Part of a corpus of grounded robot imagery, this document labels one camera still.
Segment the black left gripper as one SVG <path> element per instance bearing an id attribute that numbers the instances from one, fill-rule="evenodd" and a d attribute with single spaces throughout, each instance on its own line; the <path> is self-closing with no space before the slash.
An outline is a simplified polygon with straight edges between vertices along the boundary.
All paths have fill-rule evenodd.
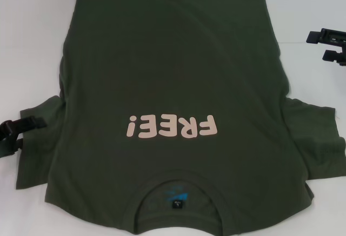
<path id="1" fill-rule="evenodd" d="M 28 132 L 46 126 L 43 118 L 34 116 L 1 123 L 1 158 L 11 156 L 23 148 L 23 138 L 17 139 L 17 132 Z"/>

